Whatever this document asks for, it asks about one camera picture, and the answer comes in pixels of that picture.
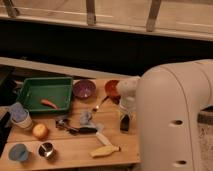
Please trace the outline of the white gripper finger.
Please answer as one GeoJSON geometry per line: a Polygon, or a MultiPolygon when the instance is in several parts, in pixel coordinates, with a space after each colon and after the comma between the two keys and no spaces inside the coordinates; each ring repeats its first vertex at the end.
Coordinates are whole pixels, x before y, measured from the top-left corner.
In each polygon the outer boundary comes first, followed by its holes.
{"type": "Polygon", "coordinates": [[[134,120],[135,120],[135,113],[130,114],[130,127],[134,126],[134,120]]]}
{"type": "Polygon", "coordinates": [[[122,119],[123,119],[123,114],[122,113],[119,113],[119,127],[121,127],[122,125],[122,119]]]}

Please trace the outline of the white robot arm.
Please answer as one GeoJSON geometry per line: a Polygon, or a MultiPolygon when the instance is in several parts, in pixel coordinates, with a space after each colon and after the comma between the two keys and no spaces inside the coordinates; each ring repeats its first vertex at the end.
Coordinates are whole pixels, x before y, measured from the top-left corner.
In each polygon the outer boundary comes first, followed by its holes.
{"type": "Polygon", "coordinates": [[[213,59],[158,65],[117,91],[136,114],[142,171],[204,171],[197,120],[213,106],[213,59]]]}

